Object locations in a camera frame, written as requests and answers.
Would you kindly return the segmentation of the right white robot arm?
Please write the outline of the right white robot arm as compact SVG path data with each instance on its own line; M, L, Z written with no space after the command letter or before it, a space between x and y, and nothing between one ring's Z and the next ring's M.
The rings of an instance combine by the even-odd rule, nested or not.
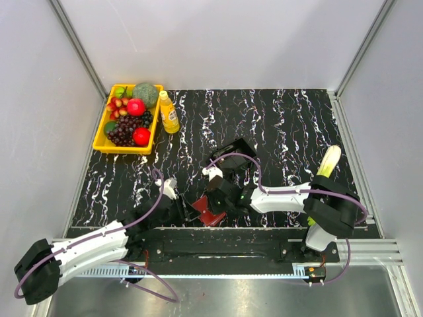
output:
M318 260L331 242L353 235L360 199L330 178L316 176L297 186L261 190L257 186L237 187L216 167L204 168L202 173L209 180L206 195L215 215L297 212L312 218L315 223L300 246L302 256L310 262Z

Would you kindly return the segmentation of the black card dispenser box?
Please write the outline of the black card dispenser box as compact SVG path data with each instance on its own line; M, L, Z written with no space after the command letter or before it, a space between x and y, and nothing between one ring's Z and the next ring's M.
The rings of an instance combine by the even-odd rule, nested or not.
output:
M256 157L256 151L253 147L244 138L240 137L217 148L207 157L205 163L209 165L217 159L212 166L219 168L223 172L223 177L230 180L236 174L240 174L253 166L253 163L248 158L239 156L239 154L251 158Z

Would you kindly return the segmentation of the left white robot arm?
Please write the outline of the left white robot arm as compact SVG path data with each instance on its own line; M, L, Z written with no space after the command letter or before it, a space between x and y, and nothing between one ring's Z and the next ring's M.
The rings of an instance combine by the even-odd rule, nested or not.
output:
M169 214L178 199L175 178L157 183L159 195L146 212L132 211L77 238L57 243L45 238L34 242L14 268L18 280L15 298L28 305L38 304L70 279L108 262L152 262L158 251L148 249L144 234Z

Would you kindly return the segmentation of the red leather card holder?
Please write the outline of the red leather card holder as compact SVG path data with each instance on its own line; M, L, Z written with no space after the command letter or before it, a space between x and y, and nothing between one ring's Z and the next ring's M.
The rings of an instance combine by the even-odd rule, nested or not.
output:
M217 226L226 216L226 212L219 213L214 215L209 209L208 197L203 195L200 199L195 201L192 204L193 208L200 213L199 220L206 227L215 227Z

